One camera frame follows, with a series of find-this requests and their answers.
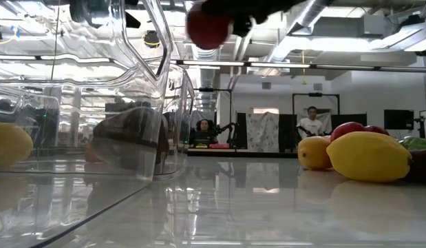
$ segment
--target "ductwork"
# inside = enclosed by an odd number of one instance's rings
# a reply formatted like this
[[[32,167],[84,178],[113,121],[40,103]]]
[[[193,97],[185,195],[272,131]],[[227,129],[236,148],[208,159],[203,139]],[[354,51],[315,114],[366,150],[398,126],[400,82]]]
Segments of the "ductwork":
[[[193,46],[192,48],[194,59],[203,61],[216,61],[219,59],[219,50],[202,50],[195,46]],[[220,71],[200,69],[200,87],[219,89]],[[217,102],[217,92],[199,92],[197,98],[201,99],[201,101],[198,102],[202,104],[202,106],[198,105],[198,108],[211,109],[211,111],[213,111]]]
[[[187,13],[187,8],[185,6],[185,1],[183,0],[162,0],[160,1],[160,6],[163,11],[174,11],[174,12],[183,12]],[[145,10],[144,3],[139,1],[137,5],[134,5],[134,9]]]
[[[312,27],[318,21],[323,10],[329,6],[331,0],[307,0],[299,14],[288,28],[288,34],[301,32],[312,34]]]
[[[288,27],[288,34],[271,50],[264,61],[282,62],[288,56],[289,52],[295,49],[289,45],[290,39],[293,39],[289,35],[298,31],[305,32],[304,30],[308,30],[312,34],[312,25],[318,21],[321,13],[330,2],[331,0],[307,0],[296,15],[295,20]]]

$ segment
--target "red ball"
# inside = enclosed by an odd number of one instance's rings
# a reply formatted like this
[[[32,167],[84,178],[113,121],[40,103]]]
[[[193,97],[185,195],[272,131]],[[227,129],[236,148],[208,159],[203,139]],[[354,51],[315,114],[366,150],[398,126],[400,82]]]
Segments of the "red ball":
[[[195,3],[187,15],[187,33],[203,50],[218,49],[231,33],[233,19],[202,12],[202,3]]]

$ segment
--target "white wall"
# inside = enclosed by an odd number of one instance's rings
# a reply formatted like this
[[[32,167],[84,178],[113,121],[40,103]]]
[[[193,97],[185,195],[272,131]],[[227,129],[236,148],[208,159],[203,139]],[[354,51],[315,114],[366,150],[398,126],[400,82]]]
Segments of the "white wall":
[[[418,59],[412,66],[423,67]],[[368,124],[384,127],[384,110],[426,110],[426,74],[406,72],[348,72],[331,82],[334,93],[341,96],[342,114],[368,115]],[[418,125],[412,133],[390,131],[392,136],[418,136]]]
[[[424,58],[411,66],[424,67]],[[229,76],[222,75],[222,88],[229,82]],[[262,90],[261,84],[270,81],[272,90]],[[323,83],[323,93],[340,94],[342,114],[368,114],[368,124],[383,127],[384,110],[414,110],[415,118],[419,111],[426,110],[426,74],[406,72],[346,72],[333,81],[325,81],[322,76],[307,76],[306,85],[298,76],[260,78],[246,75],[237,83],[233,92],[233,117],[235,112],[251,113],[252,107],[275,107],[280,114],[292,114],[292,93],[314,92],[313,83]],[[220,115],[220,125],[229,122],[228,100],[220,101],[218,107],[224,108]],[[296,96],[295,111],[299,113],[314,105],[318,108],[332,109],[337,113],[335,98]],[[419,125],[415,123],[412,133],[390,131],[392,136],[418,136]]]

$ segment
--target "glossy table surface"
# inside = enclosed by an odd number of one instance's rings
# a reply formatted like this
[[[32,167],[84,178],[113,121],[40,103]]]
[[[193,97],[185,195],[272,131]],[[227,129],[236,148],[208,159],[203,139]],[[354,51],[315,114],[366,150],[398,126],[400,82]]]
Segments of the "glossy table surface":
[[[179,177],[48,247],[426,247],[426,185],[357,183],[295,159],[190,157]]]
[[[149,183],[75,166],[70,174],[0,172],[0,248],[43,246]]]

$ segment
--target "black monitor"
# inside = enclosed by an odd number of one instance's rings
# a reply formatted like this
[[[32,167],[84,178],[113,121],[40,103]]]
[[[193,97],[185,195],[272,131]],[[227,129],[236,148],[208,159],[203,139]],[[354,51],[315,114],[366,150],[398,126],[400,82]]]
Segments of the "black monitor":
[[[384,128],[387,130],[413,130],[413,110],[384,110]]]
[[[366,126],[367,114],[334,114],[330,117],[330,120],[332,122],[332,130],[348,122],[357,122]]]

